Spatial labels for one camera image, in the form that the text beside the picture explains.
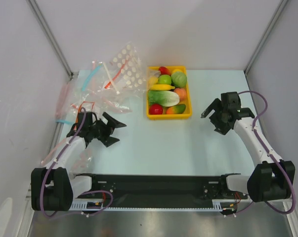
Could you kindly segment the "red pomegranate toy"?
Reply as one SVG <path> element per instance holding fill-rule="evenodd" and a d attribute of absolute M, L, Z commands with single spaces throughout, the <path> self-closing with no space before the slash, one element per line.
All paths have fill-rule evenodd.
<path fill-rule="evenodd" d="M 163 106 L 160 104 L 153 104 L 149 108 L 150 115 L 162 115 L 163 114 Z"/>

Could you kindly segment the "green lettuce toy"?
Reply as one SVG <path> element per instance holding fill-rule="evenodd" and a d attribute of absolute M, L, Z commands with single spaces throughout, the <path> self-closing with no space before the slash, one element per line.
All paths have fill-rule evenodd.
<path fill-rule="evenodd" d="M 153 91 L 147 92 L 149 106 L 159 104 L 163 107 L 175 106 L 180 102 L 179 95 L 173 91 Z"/>

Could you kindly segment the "white dotted zip bag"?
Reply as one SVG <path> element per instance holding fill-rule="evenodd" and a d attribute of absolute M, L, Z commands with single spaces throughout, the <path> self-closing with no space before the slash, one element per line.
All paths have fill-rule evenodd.
<path fill-rule="evenodd" d="M 96 91 L 102 96 L 132 96 L 146 89 L 146 66 L 130 41 L 101 62 L 96 79 Z"/>

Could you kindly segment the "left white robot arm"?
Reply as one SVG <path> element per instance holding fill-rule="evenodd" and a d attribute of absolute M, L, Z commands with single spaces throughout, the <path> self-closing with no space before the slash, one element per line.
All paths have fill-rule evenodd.
<path fill-rule="evenodd" d="M 85 194 L 93 198 L 99 193 L 99 185 L 89 175 L 75 175 L 74 164 L 94 139 L 109 147 L 119 141 L 112 136 L 116 128 L 126 124 L 104 112 L 102 118 L 84 109 L 72 125 L 59 154 L 44 167 L 31 173 L 31 205 L 35 211 L 68 211 L 73 200 Z"/>

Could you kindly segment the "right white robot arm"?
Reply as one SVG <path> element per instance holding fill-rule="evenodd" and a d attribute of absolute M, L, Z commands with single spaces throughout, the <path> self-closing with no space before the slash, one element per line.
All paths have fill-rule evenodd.
<path fill-rule="evenodd" d="M 296 171 L 294 164 L 284 161 L 270 146 L 255 126 L 257 120 L 251 109 L 242 107 L 238 92 L 221 94 L 221 98 L 214 99 L 201 117 L 209 117 L 215 131 L 221 135 L 234 130 L 255 166 L 250 176 L 226 175 L 226 181 L 218 186 L 222 197 L 230 198 L 236 191 L 249 195 L 254 202 L 288 199 L 293 196 Z"/>

